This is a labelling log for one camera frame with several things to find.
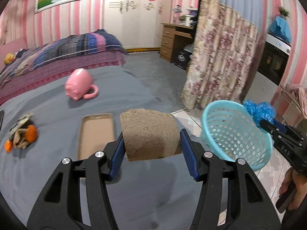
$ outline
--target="potted plant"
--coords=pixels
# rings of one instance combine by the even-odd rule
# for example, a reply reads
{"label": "potted plant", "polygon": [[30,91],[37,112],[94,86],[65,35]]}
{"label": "potted plant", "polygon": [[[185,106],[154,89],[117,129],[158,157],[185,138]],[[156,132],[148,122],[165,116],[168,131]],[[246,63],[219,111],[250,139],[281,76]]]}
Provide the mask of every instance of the potted plant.
{"label": "potted plant", "polygon": [[282,17],[283,19],[286,20],[287,18],[291,18],[290,11],[286,10],[284,7],[278,6],[278,11],[280,13],[280,17]]}

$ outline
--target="brown tray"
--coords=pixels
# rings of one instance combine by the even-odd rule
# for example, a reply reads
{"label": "brown tray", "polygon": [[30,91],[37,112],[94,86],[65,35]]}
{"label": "brown tray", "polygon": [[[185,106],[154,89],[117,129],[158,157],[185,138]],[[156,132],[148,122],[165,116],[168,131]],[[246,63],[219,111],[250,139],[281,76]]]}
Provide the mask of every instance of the brown tray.
{"label": "brown tray", "polygon": [[112,114],[88,115],[81,121],[78,140],[79,160],[87,159],[99,150],[104,150],[115,140]]}

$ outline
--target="desk drawer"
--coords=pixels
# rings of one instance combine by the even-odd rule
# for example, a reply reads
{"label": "desk drawer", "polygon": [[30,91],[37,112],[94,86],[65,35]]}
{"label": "desk drawer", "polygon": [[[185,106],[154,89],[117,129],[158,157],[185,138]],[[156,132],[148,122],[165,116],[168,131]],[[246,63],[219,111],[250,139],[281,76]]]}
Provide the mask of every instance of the desk drawer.
{"label": "desk drawer", "polygon": [[174,42],[174,39],[163,36],[161,45],[168,47],[168,48],[172,48],[173,42]]}
{"label": "desk drawer", "polygon": [[161,46],[160,48],[160,54],[171,59],[172,57],[172,49],[168,48],[168,47],[164,47],[164,46]]}
{"label": "desk drawer", "polygon": [[170,27],[164,27],[163,28],[163,36],[169,37],[169,38],[174,38],[175,36],[175,29],[174,28],[170,28]]}

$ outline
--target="white wardrobe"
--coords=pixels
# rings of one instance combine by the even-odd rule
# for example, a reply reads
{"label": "white wardrobe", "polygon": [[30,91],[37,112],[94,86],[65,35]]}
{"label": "white wardrobe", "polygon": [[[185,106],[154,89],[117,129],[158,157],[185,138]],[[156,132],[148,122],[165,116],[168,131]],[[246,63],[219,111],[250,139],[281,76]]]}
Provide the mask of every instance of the white wardrobe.
{"label": "white wardrobe", "polygon": [[171,0],[105,0],[104,28],[125,49],[160,47]]}

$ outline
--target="striped blanket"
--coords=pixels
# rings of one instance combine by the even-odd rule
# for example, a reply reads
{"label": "striped blanket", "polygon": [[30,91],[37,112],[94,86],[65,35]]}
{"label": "striped blanket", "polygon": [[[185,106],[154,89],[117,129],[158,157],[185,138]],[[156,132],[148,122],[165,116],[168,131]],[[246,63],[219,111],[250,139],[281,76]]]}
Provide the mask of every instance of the striped blanket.
{"label": "striped blanket", "polygon": [[21,58],[15,59],[1,71],[0,88],[14,77],[54,61],[109,50],[121,50],[122,53],[127,54],[120,41],[104,29],[83,35],[71,35],[36,49],[28,49]]}

